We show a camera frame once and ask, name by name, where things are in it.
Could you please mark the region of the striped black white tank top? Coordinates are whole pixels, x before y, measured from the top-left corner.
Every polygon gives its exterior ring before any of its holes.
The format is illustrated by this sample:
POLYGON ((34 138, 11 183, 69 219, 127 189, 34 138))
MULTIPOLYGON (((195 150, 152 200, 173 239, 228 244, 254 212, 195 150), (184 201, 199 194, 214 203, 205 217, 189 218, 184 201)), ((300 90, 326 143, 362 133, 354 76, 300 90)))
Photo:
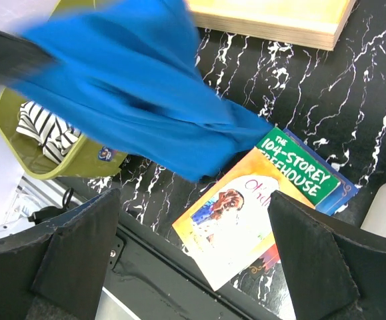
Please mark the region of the striped black white tank top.
POLYGON ((16 132, 34 139, 42 154, 60 164, 81 136, 81 131, 34 101, 21 104, 16 132))

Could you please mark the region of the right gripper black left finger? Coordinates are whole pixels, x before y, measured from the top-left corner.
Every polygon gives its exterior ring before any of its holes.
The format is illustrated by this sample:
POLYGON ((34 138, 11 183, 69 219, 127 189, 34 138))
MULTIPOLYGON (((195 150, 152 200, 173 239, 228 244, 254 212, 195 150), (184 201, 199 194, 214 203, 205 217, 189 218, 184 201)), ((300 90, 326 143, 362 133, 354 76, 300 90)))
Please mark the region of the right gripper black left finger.
POLYGON ((94 319, 119 200, 112 189, 0 239, 0 319, 94 319))

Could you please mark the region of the blue tank top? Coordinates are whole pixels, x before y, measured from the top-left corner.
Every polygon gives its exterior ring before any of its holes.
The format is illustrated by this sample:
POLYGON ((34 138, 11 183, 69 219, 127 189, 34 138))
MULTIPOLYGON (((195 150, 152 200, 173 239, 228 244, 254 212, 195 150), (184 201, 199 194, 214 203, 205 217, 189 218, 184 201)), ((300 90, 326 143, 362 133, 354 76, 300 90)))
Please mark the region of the blue tank top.
POLYGON ((114 1, 29 24, 21 36, 54 62, 15 91, 89 138, 186 180, 218 174, 272 129, 204 84, 183 1, 114 1))

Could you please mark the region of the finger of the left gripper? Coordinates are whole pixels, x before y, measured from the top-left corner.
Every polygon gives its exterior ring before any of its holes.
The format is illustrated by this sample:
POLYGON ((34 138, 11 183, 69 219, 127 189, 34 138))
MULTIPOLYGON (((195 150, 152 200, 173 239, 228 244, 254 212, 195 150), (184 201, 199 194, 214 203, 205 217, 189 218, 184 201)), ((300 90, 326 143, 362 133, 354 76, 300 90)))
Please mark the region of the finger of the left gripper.
POLYGON ((54 58, 36 44, 0 31, 0 85, 22 79, 54 62, 54 58))

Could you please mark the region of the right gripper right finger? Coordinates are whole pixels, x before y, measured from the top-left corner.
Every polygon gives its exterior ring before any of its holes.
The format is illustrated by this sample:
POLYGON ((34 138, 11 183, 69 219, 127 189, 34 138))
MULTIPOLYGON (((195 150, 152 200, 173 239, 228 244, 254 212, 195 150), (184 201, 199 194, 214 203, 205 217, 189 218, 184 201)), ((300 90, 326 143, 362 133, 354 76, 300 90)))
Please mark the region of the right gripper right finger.
POLYGON ((386 319, 386 238, 275 191, 269 219, 297 319, 386 319))

